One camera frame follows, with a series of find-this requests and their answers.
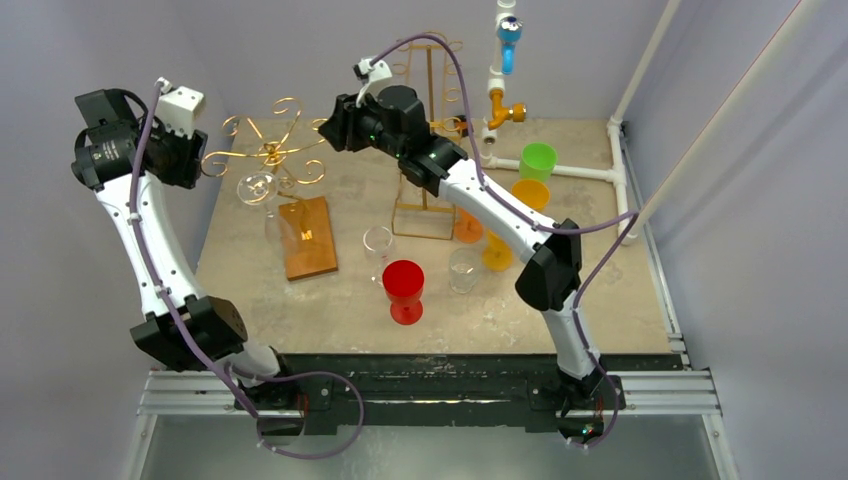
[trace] wooden coaster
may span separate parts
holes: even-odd
[[[286,251],[286,278],[299,280],[339,269],[325,197],[280,205],[280,216],[300,235],[297,251]]]

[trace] white wall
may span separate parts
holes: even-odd
[[[490,108],[495,0],[175,3],[232,113],[269,116],[271,102],[297,96],[308,115],[329,115],[336,95],[359,88],[351,70],[357,60],[424,30],[465,42],[459,59],[476,92],[475,117]],[[602,118],[615,109],[665,0],[517,4],[524,34],[506,101],[524,102],[535,117]]]
[[[0,478],[114,479],[152,361],[132,343],[140,302],[117,232],[71,174],[85,126],[74,96],[160,76],[221,97],[168,0],[18,0],[0,8]],[[171,189],[194,264],[217,185]]]
[[[646,193],[794,4],[686,6],[628,115]],[[843,478],[848,468],[846,19],[848,4],[825,2],[651,221],[742,478]]]

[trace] red goblet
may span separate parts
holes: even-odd
[[[421,293],[424,291],[424,272],[415,262],[398,260],[383,270],[383,288],[392,302],[389,311],[401,325],[412,325],[424,313]]]

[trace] green cup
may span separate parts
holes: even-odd
[[[540,182],[547,181],[556,166],[557,156],[554,147],[547,143],[530,143],[521,151],[518,175]]]

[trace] orange valve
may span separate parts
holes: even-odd
[[[489,130],[495,130],[507,120],[512,120],[515,123],[524,121],[527,115],[527,108],[523,103],[516,103],[512,108],[503,106],[503,90],[499,88],[493,89],[489,93],[489,98],[492,100],[492,119],[489,120]]]
[[[453,226],[453,234],[462,243],[474,243],[483,238],[483,224],[461,208],[456,209],[459,218]]]

